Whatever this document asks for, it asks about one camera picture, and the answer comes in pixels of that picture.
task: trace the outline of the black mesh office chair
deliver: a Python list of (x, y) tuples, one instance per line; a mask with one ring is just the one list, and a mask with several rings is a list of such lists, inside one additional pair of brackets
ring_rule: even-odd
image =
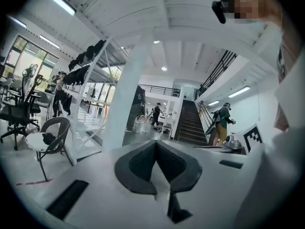
[(28, 96), (24, 99), (24, 79), (22, 79), (22, 96), (17, 93), (10, 93), (15, 98), (15, 103), (8, 102), (7, 99), (3, 100), (2, 103), (5, 105), (3, 109), (0, 111), (0, 119), (6, 120), (9, 122), (8, 132), (3, 134), (0, 137), (0, 142), (3, 143), (3, 138), (9, 135), (14, 134), (15, 136), (15, 150), (18, 150), (17, 147), (17, 135), (21, 134), (26, 136), (27, 133), (25, 129), (29, 123), (31, 123), (30, 119), (30, 109), (35, 101), (35, 99), (39, 96), (34, 95), (34, 89), (37, 85), (42, 82), (42, 75), (37, 75), (35, 77), (34, 85), (31, 88)]

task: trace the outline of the black cushion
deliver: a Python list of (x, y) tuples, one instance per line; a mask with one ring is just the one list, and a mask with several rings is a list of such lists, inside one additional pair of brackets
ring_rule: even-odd
[(30, 113), (34, 114), (34, 113), (40, 113), (40, 108), (38, 104), (33, 104), (32, 108), (30, 109)]
[[(16, 124), (26, 125), (25, 123), (25, 114), (24, 110), (17, 108), (17, 107), (11, 107), (11, 113), (12, 113), (12, 122)], [(10, 115), (9, 115), (9, 107), (4, 106), (3, 109), (0, 111), (0, 119), (10, 121)]]

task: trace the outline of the man in black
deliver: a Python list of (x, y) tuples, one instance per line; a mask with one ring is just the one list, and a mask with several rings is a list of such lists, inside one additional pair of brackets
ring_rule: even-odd
[(151, 123), (152, 126), (154, 126), (155, 123), (157, 125), (159, 125), (158, 118), (159, 118), (160, 112), (162, 112), (160, 110), (159, 106), (161, 106), (161, 103), (157, 103), (157, 106), (155, 106), (155, 108), (154, 108), (153, 115), (152, 115), (153, 116), (153, 121)]

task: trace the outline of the fluorescent light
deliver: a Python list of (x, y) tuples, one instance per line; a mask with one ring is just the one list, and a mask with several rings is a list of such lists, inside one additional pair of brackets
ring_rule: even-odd
[(61, 6), (64, 10), (66, 10), (70, 15), (75, 14), (75, 9), (69, 5), (65, 0), (53, 0), (56, 2), (59, 6)]
[(44, 36), (40, 35), (40, 38), (43, 39), (44, 41), (48, 42), (49, 44), (53, 45), (57, 49), (59, 49), (59, 45), (56, 45), (55, 43), (51, 42), (49, 39), (45, 38)]
[(243, 89), (239, 90), (238, 92), (236, 92), (236, 93), (230, 95), (229, 97), (230, 97), (230, 98), (231, 98), (231, 97), (235, 97), (235, 96), (237, 96), (237, 95), (239, 95), (239, 94), (242, 94), (242, 93), (245, 92), (245, 91), (248, 91), (249, 89), (250, 89), (250, 87), (249, 87), (249, 86), (246, 86), (246, 87), (244, 87)]
[(9, 19), (11, 19), (12, 21), (16, 22), (17, 24), (21, 25), (23, 28), (25, 28), (25, 29), (27, 28), (27, 25), (26, 25), (25, 23), (22, 23), (22, 22), (19, 21), (18, 19), (15, 19), (15, 18), (11, 17), (10, 15), (7, 15), (7, 17), (8, 17)]
[(217, 104), (217, 103), (219, 103), (219, 101), (212, 102), (211, 104), (208, 104), (208, 106), (212, 106), (212, 105)]
[(54, 63), (54, 62), (52, 62), (51, 60), (48, 60), (48, 59), (45, 59), (46, 61), (49, 61), (50, 63), (52, 63), (52, 64), (56, 64), (56, 63)]
[(33, 53), (33, 54), (36, 54), (34, 51), (32, 51), (32, 50), (30, 50), (30, 49), (25, 49), (25, 50), (27, 50), (27, 51), (29, 51), (29, 52), (31, 52), (31, 53)]

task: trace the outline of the floor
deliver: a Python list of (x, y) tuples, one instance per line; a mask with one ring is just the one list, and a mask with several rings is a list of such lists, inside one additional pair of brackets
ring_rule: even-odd
[[(90, 108), (91, 115), (103, 118), (105, 113), (98, 114), (96, 107)], [(46, 109), (42, 108), (41, 113), (37, 115), (37, 119), (42, 126), (45, 122)], [(0, 134), (7, 131), (8, 122), (0, 120)], [(51, 133), (56, 135), (57, 127), (50, 129)], [(28, 132), (37, 131), (36, 128), (30, 126)], [(103, 131), (97, 139), (102, 142)], [(148, 121), (139, 120), (138, 124), (134, 125), (132, 132), (126, 132), (123, 140), (123, 145), (132, 143), (144, 142), (147, 140), (168, 140), (168, 134), (161, 135), (159, 131), (153, 129)], [(25, 192), (34, 201), (39, 202), (43, 199), (45, 189), (52, 183), (53, 179), (59, 177), (64, 171), (71, 167), (65, 154), (46, 155), (42, 164), (46, 173), (48, 182), (45, 182), (39, 162), (36, 158), (36, 152), (29, 149), (24, 141), (24, 137), (17, 137), (18, 151), (14, 150), (13, 135), (5, 137), (3, 144), (0, 143), (0, 164), (7, 173), (8, 179), (12, 186)], [(164, 209), (168, 206), (167, 195), (169, 192), (169, 184), (162, 174), (160, 168), (156, 164), (152, 171), (152, 182), (158, 190), (157, 201), (159, 201)]]

